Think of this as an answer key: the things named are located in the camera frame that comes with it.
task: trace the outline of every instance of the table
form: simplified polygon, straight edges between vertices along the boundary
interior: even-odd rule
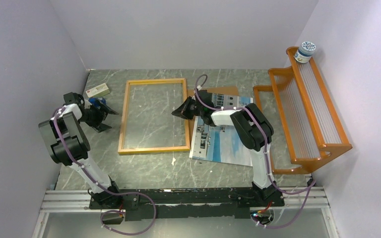
[[[201,74],[208,75],[205,87],[237,86],[240,96],[253,97],[253,86],[269,85],[267,70],[243,69],[172,69],[172,70],[91,70],[85,89],[102,83],[110,88],[108,105],[121,113],[125,83],[133,79],[186,78],[188,89]],[[264,114],[279,121],[273,95],[261,97]],[[189,152],[122,155],[117,152],[121,115],[109,115],[104,122],[113,128],[97,133],[82,123],[90,145],[91,157],[117,183],[119,188],[194,188],[251,186],[252,167],[189,159]],[[285,148],[283,139],[273,137],[276,148]],[[276,175],[279,186],[306,186],[305,175]],[[71,168],[62,166],[56,190],[84,190],[88,185]]]

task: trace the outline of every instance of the gray wall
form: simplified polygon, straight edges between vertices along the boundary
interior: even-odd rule
[[[51,0],[87,68],[285,63],[318,0]]]
[[[0,238],[31,237],[59,168],[37,124],[86,75],[48,0],[0,1]]]
[[[381,0],[319,0],[306,40],[353,143],[314,177],[342,238],[381,237]]]

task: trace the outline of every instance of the white metal frame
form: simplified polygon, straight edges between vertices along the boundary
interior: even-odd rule
[[[297,191],[304,187],[284,187],[285,191]],[[271,207],[274,211],[284,209],[299,209],[306,196],[306,192],[297,195],[284,194],[285,206]],[[42,238],[46,228],[47,220],[50,213],[102,213],[107,210],[91,210],[88,208],[91,196],[86,190],[65,191],[65,190],[49,190],[46,191],[40,208],[39,218],[37,219],[36,228],[34,229],[33,238]],[[261,210],[264,207],[251,207],[251,210]],[[304,209],[321,209],[323,219],[330,238],[339,238],[335,221],[331,213],[331,209],[323,187],[312,187]]]

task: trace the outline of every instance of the wooden rack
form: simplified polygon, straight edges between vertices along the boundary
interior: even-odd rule
[[[352,148],[335,111],[315,60],[298,63],[293,55],[297,47],[287,49],[291,66],[268,71],[272,91],[287,140],[294,169],[275,169],[274,174],[310,174]],[[255,86],[255,100],[260,107],[259,91],[269,87]]]

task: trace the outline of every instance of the empty picture frame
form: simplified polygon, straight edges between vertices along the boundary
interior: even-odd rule
[[[118,153],[189,151],[189,121],[172,115],[187,97],[185,78],[127,81]]]

